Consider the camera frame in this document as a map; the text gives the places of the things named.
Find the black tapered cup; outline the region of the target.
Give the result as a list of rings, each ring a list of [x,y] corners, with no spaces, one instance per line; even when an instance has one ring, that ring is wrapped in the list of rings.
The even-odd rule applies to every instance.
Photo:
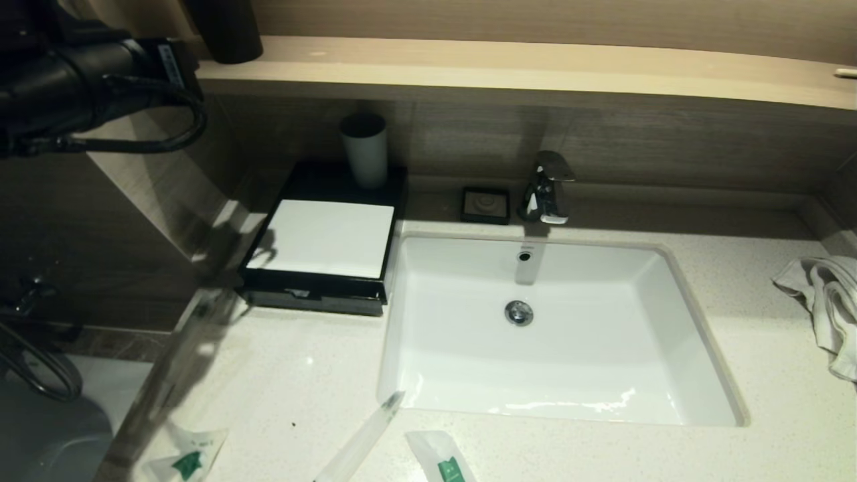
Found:
[[[214,61],[242,64],[263,55],[251,0],[183,0]]]

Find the black amenity box with drawer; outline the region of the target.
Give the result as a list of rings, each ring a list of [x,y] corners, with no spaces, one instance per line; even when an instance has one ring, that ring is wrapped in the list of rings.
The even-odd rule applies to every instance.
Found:
[[[388,180],[382,187],[364,189],[356,183],[346,164],[296,164],[279,190],[275,204],[261,224],[253,244],[240,262],[238,274],[241,284],[238,294],[254,306],[379,317],[392,295],[398,235],[406,198],[407,170],[404,167],[389,168]],[[282,200],[392,206],[394,225],[390,229],[380,277],[358,278],[247,268],[251,255],[260,244],[263,232]]]

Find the grey cup with dark rim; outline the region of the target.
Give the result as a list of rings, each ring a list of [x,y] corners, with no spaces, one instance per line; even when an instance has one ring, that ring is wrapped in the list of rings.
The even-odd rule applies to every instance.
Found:
[[[388,131],[386,120],[370,112],[356,112],[342,119],[339,133],[356,183],[378,189],[388,180]]]

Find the white card sheet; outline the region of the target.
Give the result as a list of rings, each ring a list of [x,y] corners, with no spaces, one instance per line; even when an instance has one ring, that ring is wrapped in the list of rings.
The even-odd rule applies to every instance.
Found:
[[[282,200],[247,268],[379,278],[394,208]]]

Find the chrome shower valve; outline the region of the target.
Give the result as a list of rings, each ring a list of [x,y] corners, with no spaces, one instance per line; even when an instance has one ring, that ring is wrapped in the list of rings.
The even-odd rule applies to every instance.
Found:
[[[0,276],[0,317],[28,318],[40,301],[58,293],[58,287],[42,276],[22,275],[15,286],[10,277]]]

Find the light wooden shelf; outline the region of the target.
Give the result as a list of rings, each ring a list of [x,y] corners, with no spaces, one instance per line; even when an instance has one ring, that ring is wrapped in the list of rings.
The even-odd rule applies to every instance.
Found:
[[[263,55],[203,60],[201,83],[296,82],[724,98],[857,110],[857,80],[812,61],[651,47],[265,36]]]

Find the long clear wrapped toothbrush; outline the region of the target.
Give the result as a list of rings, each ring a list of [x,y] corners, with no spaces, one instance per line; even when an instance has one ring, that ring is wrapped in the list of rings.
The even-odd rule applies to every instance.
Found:
[[[208,324],[220,314],[222,302],[220,291],[201,289],[184,309],[111,446],[111,456],[119,463],[137,461],[181,404],[181,391],[190,385],[185,378],[204,359],[201,341]]]

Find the black square soap dish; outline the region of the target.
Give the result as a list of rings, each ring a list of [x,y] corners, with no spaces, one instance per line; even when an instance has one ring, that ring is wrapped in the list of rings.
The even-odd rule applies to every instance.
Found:
[[[466,213],[466,210],[467,210],[466,195],[470,191],[481,191],[481,192],[486,192],[486,193],[502,195],[504,197],[504,200],[505,200],[505,216],[502,216],[502,217],[474,216],[473,214]],[[510,210],[509,198],[510,198],[510,195],[509,195],[509,191],[507,189],[481,188],[481,187],[466,186],[462,190],[462,204],[461,204],[461,210],[460,210],[460,213],[461,213],[460,214],[460,220],[462,220],[462,222],[469,222],[469,223],[507,226],[510,223],[510,219],[511,219],[511,210]]]

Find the chrome faucet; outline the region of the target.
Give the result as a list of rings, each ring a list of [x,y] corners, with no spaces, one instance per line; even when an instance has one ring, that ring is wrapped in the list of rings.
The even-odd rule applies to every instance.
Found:
[[[536,154],[524,198],[518,206],[518,216],[524,222],[565,225],[569,218],[565,186],[576,181],[569,162],[556,151],[542,150]]]

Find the white sachet with green print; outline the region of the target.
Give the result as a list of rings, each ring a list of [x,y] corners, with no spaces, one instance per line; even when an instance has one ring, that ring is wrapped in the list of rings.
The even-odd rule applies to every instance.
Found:
[[[166,429],[177,454],[147,461],[143,466],[147,482],[204,482],[228,430],[190,431],[171,422]]]

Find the white packet with green label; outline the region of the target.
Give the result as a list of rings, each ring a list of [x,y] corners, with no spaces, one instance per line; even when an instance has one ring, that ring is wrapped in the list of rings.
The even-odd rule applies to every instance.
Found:
[[[477,482],[447,431],[409,431],[405,439],[422,467],[426,482]]]

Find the white ceramic sink basin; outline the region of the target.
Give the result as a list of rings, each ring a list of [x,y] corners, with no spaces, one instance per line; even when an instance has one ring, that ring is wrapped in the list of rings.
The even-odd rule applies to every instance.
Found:
[[[740,427],[673,256],[654,245],[401,240],[378,398],[506,417]],[[534,311],[508,323],[512,300]]]

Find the white crumpled towel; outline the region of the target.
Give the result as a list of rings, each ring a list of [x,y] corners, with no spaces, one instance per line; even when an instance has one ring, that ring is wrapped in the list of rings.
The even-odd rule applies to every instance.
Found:
[[[828,370],[857,385],[857,258],[799,258],[773,284],[810,313],[816,344],[830,355]]]

